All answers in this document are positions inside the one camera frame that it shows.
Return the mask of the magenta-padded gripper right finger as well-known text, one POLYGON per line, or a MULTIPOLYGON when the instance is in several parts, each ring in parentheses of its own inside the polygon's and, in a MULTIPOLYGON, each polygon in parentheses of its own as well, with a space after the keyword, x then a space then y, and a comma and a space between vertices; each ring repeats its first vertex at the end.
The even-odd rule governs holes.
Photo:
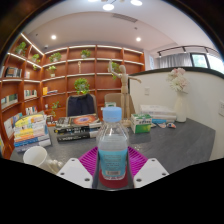
POLYGON ((148 159, 139 151, 128 148, 129 166, 135 188, 141 188, 156 180, 159 180, 169 173, 156 158, 148 159))

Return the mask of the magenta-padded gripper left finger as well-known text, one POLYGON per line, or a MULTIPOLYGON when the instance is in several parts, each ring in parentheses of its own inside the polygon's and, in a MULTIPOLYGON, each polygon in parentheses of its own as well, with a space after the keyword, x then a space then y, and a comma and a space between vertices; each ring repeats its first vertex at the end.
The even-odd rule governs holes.
POLYGON ((96 189, 98 185, 98 148, 87 151, 79 158, 70 158, 57 175, 83 188, 96 189))

